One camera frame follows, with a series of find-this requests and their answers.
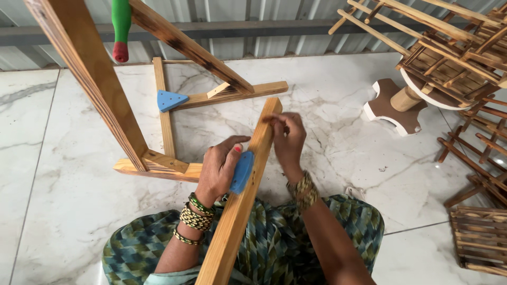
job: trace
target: bangle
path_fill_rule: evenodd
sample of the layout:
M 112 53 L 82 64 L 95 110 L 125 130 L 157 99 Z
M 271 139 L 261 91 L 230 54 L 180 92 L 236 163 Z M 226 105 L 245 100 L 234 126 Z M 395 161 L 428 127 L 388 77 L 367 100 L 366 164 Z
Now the bangle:
M 189 200 L 194 207 L 196 207 L 199 211 L 203 212 L 206 216 L 212 217 L 215 214 L 216 210 L 215 206 L 214 205 L 211 206 L 211 209 L 206 208 L 203 204 L 201 204 L 201 202 L 199 202 L 199 200 L 197 200 L 197 197 L 195 197 L 194 192 L 190 193 Z
M 299 212 L 304 212 L 311 205 L 313 205 L 318 198 L 320 198 L 317 187 L 312 181 L 312 177 L 308 171 L 303 171 L 303 178 L 299 180 L 296 185 L 291 185 L 287 182 L 287 190 L 291 193 L 292 199 L 296 201 L 296 206 Z M 305 190 L 309 189 L 308 193 L 303 197 L 298 198 Z
M 181 240 L 182 242 L 184 242 L 186 244 L 190 244 L 190 245 L 200 245 L 200 244 L 202 244 L 204 242 L 204 235 L 199 240 L 191 240 L 191 239 L 187 239 L 186 237 L 183 237 L 182 235 L 180 235 L 178 233 L 178 231 L 176 230 L 176 228 L 174 228 L 174 231 L 172 232 L 172 234 L 177 239 Z
M 203 217 L 195 213 L 189 208 L 189 203 L 187 202 L 185 207 L 183 207 L 182 213 L 179 214 L 179 220 L 191 228 L 207 231 L 211 227 L 213 216 Z

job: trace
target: hand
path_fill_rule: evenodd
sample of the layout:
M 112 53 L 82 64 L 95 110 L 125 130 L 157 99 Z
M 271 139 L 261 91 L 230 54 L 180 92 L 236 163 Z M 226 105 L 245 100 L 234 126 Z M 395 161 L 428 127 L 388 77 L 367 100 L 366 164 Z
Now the hand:
M 229 190 L 234 168 L 243 150 L 241 143 L 249 140 L 249 136 L 233 135 L 220 144 L 208 148 L 195 191 L 197 200 L 205 207 L 213 206 L 215 200 Z
M 275 154 L 289 183 L 296 184 L 303 177 L 299 164 L 306 131 L 298 113 L 271 114 L 264 118 L 273 126 Z

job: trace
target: wooden cylinder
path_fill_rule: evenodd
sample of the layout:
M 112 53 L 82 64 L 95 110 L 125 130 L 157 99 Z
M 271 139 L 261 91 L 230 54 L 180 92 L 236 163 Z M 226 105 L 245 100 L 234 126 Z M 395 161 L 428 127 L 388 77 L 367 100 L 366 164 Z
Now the wooden cylinder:
M 405 86 L 405 88 L 391 97 L 391 106 L 400 112 L 405 112 L 420 101 L 422 101 L 422 98 L 410 87 Z

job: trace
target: metal sheet wall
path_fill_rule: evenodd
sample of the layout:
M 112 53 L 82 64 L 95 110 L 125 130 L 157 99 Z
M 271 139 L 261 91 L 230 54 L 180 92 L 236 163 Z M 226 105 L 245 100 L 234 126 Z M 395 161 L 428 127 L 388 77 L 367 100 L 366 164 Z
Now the metal sheet wall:
M 147 5 L 170 22 L 211 21 L 263 21 L 296 19 L 337 19 L 337 9 L 347 9 L 346 0 L 143 0 Z M 97 24 L 111 23 L 111 0 L 85 0 L 93 20 Z M 442 17 L 446 9 L 420 0 L 400 2 Z M 505 0 L 447 0 L 457 2 L 473 11 L 485 13 L 498 7 Z M 375 3 L 365 2 L 369 8 Z M 359 17 L 361 11 L 354 15 Z M 390 18 L 401 15 L 388 8 L 381 14 Z M 37 22 L 22 0 L 0 1 L 0 26 L 34 26 Z M 404 47 L 411 46 L 415 39 L 402 33 L 386 33 Z M 284 55 L 321 55 L 324 53 L 387 52 L 390 48 L 369 34 L 301 35 L 283 37 L 204 39 L 197 42 L 220 59 L 243 57 L 274 57 Z M 114 43 L 104 43 L 109 55 Z M 183 55 L 160 41 L 129 42 L 129 63 L 150 62 L 154 56 L 165 59 L 185 59 Z M 0 47 L 2 70 L 36 69 L 48 65 L 65 66 L 51 45 Z

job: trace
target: round wooden base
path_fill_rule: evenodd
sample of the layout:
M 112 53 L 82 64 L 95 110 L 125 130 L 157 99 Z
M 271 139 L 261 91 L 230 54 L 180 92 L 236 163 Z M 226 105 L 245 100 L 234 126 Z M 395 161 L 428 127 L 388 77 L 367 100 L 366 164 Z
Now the round wooden base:
M 417 116 L 422 109 L 428 107 L 426 101 L 423 100 L 409 110 L 400 112 L 391 105 L 391 98 L 401 90 L 392 79 L 380 79 L 373 84 L 373 89 L 377 92 L 377 98 L 367 102 L 364 106 L 365 113 L 370 121 L 388 120 L 396 125 L 396 130 L 401 136 L 408 136 L 421 131 Z

